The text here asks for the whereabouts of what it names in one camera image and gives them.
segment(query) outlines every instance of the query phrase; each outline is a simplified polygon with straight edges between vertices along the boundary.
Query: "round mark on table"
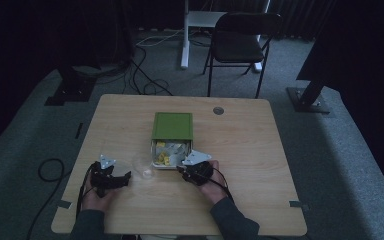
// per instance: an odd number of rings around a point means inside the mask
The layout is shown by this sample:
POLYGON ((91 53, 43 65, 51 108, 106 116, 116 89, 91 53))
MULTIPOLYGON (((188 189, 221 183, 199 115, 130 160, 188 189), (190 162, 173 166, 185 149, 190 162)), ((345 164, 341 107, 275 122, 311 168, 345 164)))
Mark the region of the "round mark on table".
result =
POLYGON ((224 113, 224 109, 222 107, 215 107, 213 108, 213 113, 216 115, 222 115, 224 113))

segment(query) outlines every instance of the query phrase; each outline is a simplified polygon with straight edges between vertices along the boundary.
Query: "chair backrest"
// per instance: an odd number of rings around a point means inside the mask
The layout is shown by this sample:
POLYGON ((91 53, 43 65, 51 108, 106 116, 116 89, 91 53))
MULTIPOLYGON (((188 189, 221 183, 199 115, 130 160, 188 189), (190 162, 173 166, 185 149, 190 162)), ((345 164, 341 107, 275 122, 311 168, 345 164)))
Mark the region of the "chair backrest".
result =
POLYGON ((219 18, 214 30, 274 36, 281 26, 282 17, 279 14, 229 12, 219 18))

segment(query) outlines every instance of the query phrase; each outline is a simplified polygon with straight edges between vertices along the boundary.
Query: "person's arm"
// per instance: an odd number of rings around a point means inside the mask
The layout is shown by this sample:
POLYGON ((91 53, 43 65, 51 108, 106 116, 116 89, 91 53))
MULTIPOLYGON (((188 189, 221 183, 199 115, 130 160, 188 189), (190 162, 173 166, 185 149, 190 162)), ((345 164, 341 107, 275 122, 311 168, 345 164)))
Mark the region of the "person's arm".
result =
MULTIPOLYGON (((209 161, 213 168, 219 168, 218 161, 209 161)), ((221 185, 225 185, 223 176, 214 171, 211 179, 221 185)), ((201 193, 214 204, 210 210, 220 233, 225 240, 254 240, 258 239, 258 223, 245 218, 236 205, 227 197, 226 192, 217 184, 209 181, 198 187, 201 193)))
POLYGON ((82 210, 77 216, 76 223, 70 234, 70 240, 101 240, 105 239, 104 218, 117 190, 109 190, 105 197, 100 198, 91 189, 90 174, 86 181, 85 195, 82 201, 82 210))

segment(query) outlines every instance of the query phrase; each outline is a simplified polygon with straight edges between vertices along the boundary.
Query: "box lid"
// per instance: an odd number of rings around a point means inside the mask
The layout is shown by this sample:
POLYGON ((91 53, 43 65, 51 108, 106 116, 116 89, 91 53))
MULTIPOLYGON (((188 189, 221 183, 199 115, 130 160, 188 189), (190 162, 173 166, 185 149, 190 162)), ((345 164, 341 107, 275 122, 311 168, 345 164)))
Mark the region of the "box lid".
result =
POLYGON ((193 140, 192 113, 156 112, 152 139, 193 140))

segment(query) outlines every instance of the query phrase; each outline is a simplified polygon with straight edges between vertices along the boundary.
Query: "wooden table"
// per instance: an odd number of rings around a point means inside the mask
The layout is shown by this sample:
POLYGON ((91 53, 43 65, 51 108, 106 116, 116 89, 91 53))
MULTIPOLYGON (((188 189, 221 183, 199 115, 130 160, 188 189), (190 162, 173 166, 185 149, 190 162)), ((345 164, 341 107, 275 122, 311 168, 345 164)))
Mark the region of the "wooden table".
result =
POLYGON ((155 170, 142 179, 132 169, 138 152, 149 152, 155 112, 193 113, 194 149, 220 162, 242 213, 260 224, 260 235, 301 236, 307 231, 270 104, 262 99, 104 95, 93 116, 52 230, 69 233, 79 187, 100 154, 117 160, 114 176, 132 170, 106 215, 107 233, 219 235, 211 205, 176 170, 155 170), (213 112, 224 110, 222 115, 213 112))

